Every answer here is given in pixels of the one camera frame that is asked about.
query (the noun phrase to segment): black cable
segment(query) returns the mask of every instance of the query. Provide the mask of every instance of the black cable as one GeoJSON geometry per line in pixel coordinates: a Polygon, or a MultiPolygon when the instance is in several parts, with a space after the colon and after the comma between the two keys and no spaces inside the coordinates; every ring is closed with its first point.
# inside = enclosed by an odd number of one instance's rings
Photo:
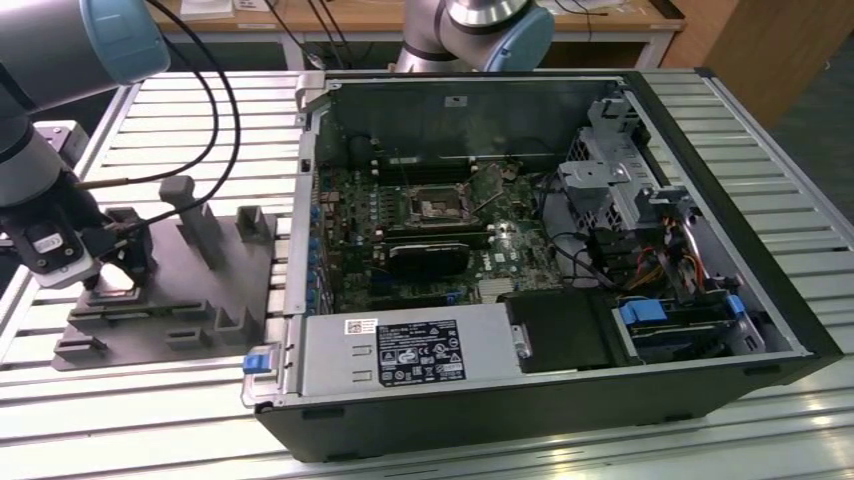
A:
{"type": "Polygon", "coordinates": [[[296,40],[296,35],[293,35],[293,32],[291,31],[291,29],[288,28],[287,23],[284,23],[284,20],[281,19],[281,16],[279,15],[279,12],[276,11],[276,9],[272,6],[272,3],[269,3],[269,0],[264,0],[264,3],[267,4],[267,8],[269,8],[269,13],[272,13],[272,16],[276,17],[276,21],[279,22],[279,25],[281,26],[281,29],[284,30],[284,33],[288,34],[288,37],[291,37],[291,41],[296,44],[296,46],[299,47],[299,49],[303,51],[303,54],[306,55],[306,57],[308,58],[308,60],[311,61],[312,57],[316,57],[316,55],[314,53],[311,53],[307,49],[306,49],[306,45],[303,45],[299,40],[296,40]]]}
{"type": "Polygon", "coordinates": [[[211,53],[211,50],[208,49],[207,45],[199,38],[199,35],[196,35],[196,32],[192,31],[189,26],[181,21],[177,15],[175,15],[157,0],[145,0],[145,1],[151,4],[152,7],[155,7],[168,17],[168,19],[175,23],[175,25],[184,31],[184,33],[187,34],[192,42],[196,44],[196,46],[204,53],[204,56],[207,57],[208,61],[213,65],[213,69],[216,70],[216,73],[219,74],[220,80],[223,82],[223,86],[225,87],[228,102],[231,103],[231,112],[235,118],[235,139],[233,139],[233,147],[231,151],[231,158],[228,159],[225,170],[223,171],[223,175],[219,177],[219,180],[213,184],[213,188],[211,188],[211,191],[204,196],[199,197],[193,202],[184,205],[183,207],[179,207],[175,210],[171,210],[165,213],[161,213],[160,215],[156,215],[149,219],[143,220],[141,222],[135,223],[133,225],[127,227],[123,231],[123,233],[125,234],[148,227],[149,225],[155,224],[161,220],[165,220],[173,215],[179,215],[183,212],[200,207],[213,198],[213,196],[216,195],[216,192],[219,192],[220,188],[223,188],[223,184],[228,180],[228,177],[231,176],[231,172],[235,168],[235,164],[237,163],[237,156],[240,155],[240,143],[243,140],[243,127],[240,124],[240,112],[237,107],[237,99],[235,97],[235,91],[233,91],[233,88],[231,87],[231,82],[228,81],[228,76],[225,75],[225,71],[223,70],[221,65],[216,61],[216,58],[213,57],[213,54],[211,53]]]}
{"type": "Polygon", "coordinates": [[[332,38],[332,32],[330,32],[330,27],[326,25],[326,21],[320,16],[320,12],[318,11],[318,7],[315,6],[314,0],[306,0],[308,2],[308,6],[311,7],[311,11],[315,14],[315,18],[318,22],[320,22],[320,27],[323,27],[323,31],[326,32],[326,36],[330,39],[330,43],[332,44],[332,54],[335,55],[335,61],[338,62],[338,68],[344,70],[344,62],[342,61],[342,56],[338,52],[338,45],[335,44],[335,39],[332,38]]]}
{"type": "Polygon", "coordinates": [[[204,150],[201,151],[201,153],[199,154],[196,159],[192,160],[191,162],[187,162],[184,165],[181,165],[176,169],[169,170],[168,172],[161,172],[161,173],[157,173],[155,175],[149,175],[147,177],[116,178],[116,179],[109,179],[109,180],[96,180],[93,182],[80,182],[77,184],[77,188],[80,188],[83,190],[95,190],[97,188],[117,187],[117,186],[124,186],[124,185],[137,185],[140,183],[156,182],[159,180],[163,180],[163,179],[167,179],[169,177],[173,177],[175,175],[179,175],[179,174],[184,173],[192,167],[199,165],[204,161],[207,156],[209,155],[211,150],[213,150],[213,146],[216,145],[216,139],[219,138],[219,131],[220,131],[219,106],[216,104],[216,97],[213,96],[213,90],[211,89],[211,85],[208,84],[208,81],[204,78],[204,75],[201,75],[201,72],[199,71],[199,69],[192,65],[192,63],[189,62],[189,60],[187,59],[187,57],[184,56],[181,51],[177,49],[177,47],[169,41],[169,39],[165,38],[165,36],[163,37],[163,41],[165,43],[165,46],[169,48],[169,51],[175,54],[175,56],[181,61],[181,63],[192,71],[192,74],[195,75],[196,79],[201,83],[201,87],[204,88],[204,92],[208,95],[208,101],[211,103],[211,110],[212,110],[212,115],[213,115],[213,130],[211,132],[211,140],[208,141],[208,144],[204,147],[204,150]]]}
{"type": "Polygon", "coordinates": [[[567,252],[556,243],[555,243],[555,238],[558,238],[562,235],[570,235],[568,232],[562,232],[556,235],[554,235],[552,237],[548,237],[548,240],[551,242],[551,246],[555,247],[555,251],[567,259],[572,262],[572,265],[578,265],[579,267],[582,267],[584,270],[587,270],[587,272],[596,278],[596,280],[599,280],[599,283],[602,284],[603,287],[610,288],[612,290],[619,290],[619,291],[624,291],[626,289],[623,287],[620,287],[619,285],[616,285],[611,279],[608,277],[604,276],[604,274],[596,270],[594,268],[592,265],[590,265],[587,262],[584,262],[583,260],[579,260],[578,258],[578,254],[583,251],[579,250],[578,252],[575,252],[575,255],[572,255],[570,252],[567,252]]]}
{"type": "Polygon", "coordinates": [[[350,42],[344,37],[344,32],[342,32],[342,28],[338,26],[335,15],[332,15],[332,12],[330,11],[330,7],[326,5],[326,0],[320,0],[320,6],[323,7],[323,11],[330,17],[330,21],[332,22],[332,26],[335,27],[335,31],[338,32],[338,36],[342,37],[342,43],[344,44],[344,49],[347,50],[347,55],[350,56],[350,68],[355,68],[356,56],[352,54],[352,50],[350,49],[350,42]]]}
{"type": "Polygon", "coordinates": [[[567,13],[571,13],[572,15],[584,15],[584,18],[587,20],[587,43],[592,42],[592,23],[590,21],[590,17],[596,16],[596,17],[607,17],[608,14],[607,13],[590,13],[590,10],[587,9],[587,7],[584,7],[584,5],[582,5],[578,0],[571,0],[571,2],[578,5],[578,7],[583,10],[583,12],[575,12],[572,10],[570,10],[568,8],[566,8],[563,6],[563,4],[560,3],[560,0],[555,0],[555,3],[558,4],[558,7],[560,7],[560,10],[563,10],[567,13]]]}
{"type": "Polygon", "coordinates": [[[359,60],[354,60],[352,63],[352,68],[360,68],[362,63],[368,59],[368,57],[371,56],[371,52],[374,51],[374,45],[376,45],[376,42],[371,42],[368,43],[368,48],[364,50],[364,53],[362,54],[362,56],[359,57],[359,60]]]}

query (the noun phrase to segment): wire bundle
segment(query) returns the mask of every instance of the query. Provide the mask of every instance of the wire bundle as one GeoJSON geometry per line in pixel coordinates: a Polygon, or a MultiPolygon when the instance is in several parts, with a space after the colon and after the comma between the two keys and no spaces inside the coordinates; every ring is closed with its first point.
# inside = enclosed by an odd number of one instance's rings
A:
{"type": "MultiPolygon", "coordinates": [[[[132,232],[135,232],[135,231],[137,231],[137,230],[140,230],[143,228],[147,228],[148,226],[151,226],[152,224],[160,222],[161,220],[165,220],[167,218],[169,218],[169,217],[172,217],[175,215],[179,215],[179,214],[184,213],[185,211],[192,210],[193,208],[197,208],[199,206],[204,205],[216,196],[216,193],[223,188],[223,184],[228,181],[228,178],[231,177],[231,172],[232,172],[232,170],[235,168],[235,164],[237,163],[237,157],[240,155],[240,144],[241,144],[241,140],[243,140],[243,128],[241,128],[241,124],[240,124],[240,109],[239,109],[239,106],[237,106],[237,99],[236,99],[236,96],[235,96],[233,88],[231,86],[231,82],[228,81],[228,77],[225,76],[225,71],[223,69],[223,66],[216,61],[216,58],[213,57],[213,54],[211,53],[211,50],[208,49],[208,47],[204,44],[204,42],[201,41],[201,39],[199,38],[196,33],[192,31],[189,26],[181,21],[181,19],[177,17],[177,15],[175,15],[169,11],[169,9],[165,8],[163,6],[163,4],[157,0],[145,0],[145,1],[151,4],[151,6],[155,9],[157,9],[167,16],[167,18],[175,23],[175,25],[177,25],[177,27],[184,31],[184,33],[189,37],[192,43],[199,47],[199,49],[201,50],[201,53],[204,54],[205,58],[211,62],[211,65],[213,66],[213,69],[216,70],[216,74],[217,74],[217,76],[220,78],[220,81],[223,82],[223,88],[225,89],[225,95],[228,97],[228,103],[231,104],[231,112],[232,112],[233,121],[235,121],[235,138],[233,138],[231,157],[229,157],[228,163],[225,165],[225,170],[223,171],[223,174],[220,175],[219,179],[216,180],[216,183],[213,184],[213,187],[211,188],[211,191],[207,194],[204,194],[201,197],[199,197],[193,202],[191,202],[189,204],[184,205],[183,207],[176,208],[173,210],[169,210],[168,212],[164,212],[160,215],[156,215],[156,216],[151,217],[149,219],[143,220],[143,221],[127,226],[124,228],[123,232],[121,232],[124,234],[132,233],[132,232]]],[[[207,158],[207,156],[209,155],[211,150],[213,149],[213,146],[216,145],[216,140],[219,139],[219,134],[220,134],[220,118],[219,118],[219,106],[216,104],[216,97],[213,95],[213,91],[211,89],[211,85],[208,84],[208,81],[204,78],[204,75],[201,74],[201,72],[199,71],[196,66],[192,65],[192,63],[189,62],[189,59],[184,56],[184,54],[180,52],[180,50],[175,47],[172,42],[169,42],[169,40],[165,39],[165,37],[164,37],[164,42],[165,42],[165,45],[169,48],[171,52],[175,54],[175,56],[179,58],[179,60],[187,65],[187,67],[192,71],[193,76],[199,79],[199,82],[201,83],[201,86],[203,86],[204,91],[207,93],[208,101],[211,103],[211,111],[212,111],[212,115],[213,115],[213,129],[212,129],[212,132],[211,132],[211,140],[208,141],[208,144],[207,144],[204,150],[201,151],[201,153],[199,154],[199,156],[192,161],[189,161],[188,163],[185,163],[183,166],[180,166],[179,168],[176,168],[173,170],[169,170],[167,172],[163,172],[163,173],[159,173],[159,174],[155,174],[155,175],[149,175],[149,176],[145,176],[145,177],[140,177],[140,178],[120,178],[120,179],[112,179],[112,180],[103,180],[103,181],[97,181],[97,182],[83,182],[83,183],[79,184],[79,188],[93,190],[96,188],[105,188],[105,187],[113,187],[113,186],[121,186],[121,185],[135,185],[135,184],[153,182],[153,181],[169,178],[169,177],[185,172],[187,170],[189,170],[196,165],[199,165],[199,163],[201,163],[204,161],[204,159],[207,158]]]]}

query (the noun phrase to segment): metal bracket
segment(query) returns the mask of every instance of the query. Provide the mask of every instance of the metal bracket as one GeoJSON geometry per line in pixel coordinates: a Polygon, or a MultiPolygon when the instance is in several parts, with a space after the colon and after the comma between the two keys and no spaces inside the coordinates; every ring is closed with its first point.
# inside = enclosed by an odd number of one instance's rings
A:
{"type": "Polygon", "coordinates": [[[322,71],[303,73],[296,78],[296,89],[293,91],[298,111],[304,113],[314,110],[316,100],[326,93],[326,73],[322,71]]]}

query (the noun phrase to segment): motherboard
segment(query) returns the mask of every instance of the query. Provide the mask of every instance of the motherboard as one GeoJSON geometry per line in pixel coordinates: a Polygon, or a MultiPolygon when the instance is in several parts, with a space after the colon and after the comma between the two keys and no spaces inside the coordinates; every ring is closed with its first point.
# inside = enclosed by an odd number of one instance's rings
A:
{"type": "Polygon", "coordinates": [[[378,158],[318,176],[336,313],[494,303],[560,286],[538,174],[510,159],[378,158]]]}

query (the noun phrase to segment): warning label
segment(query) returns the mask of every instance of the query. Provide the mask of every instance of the warning label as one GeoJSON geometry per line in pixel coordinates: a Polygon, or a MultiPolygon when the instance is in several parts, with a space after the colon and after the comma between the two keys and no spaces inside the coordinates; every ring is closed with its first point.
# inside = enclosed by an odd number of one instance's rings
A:
{"type": "Polygon", "coordinates": [[[376,345],[384,387],[466,379],[456,320],[378,325],[376,345]]]}

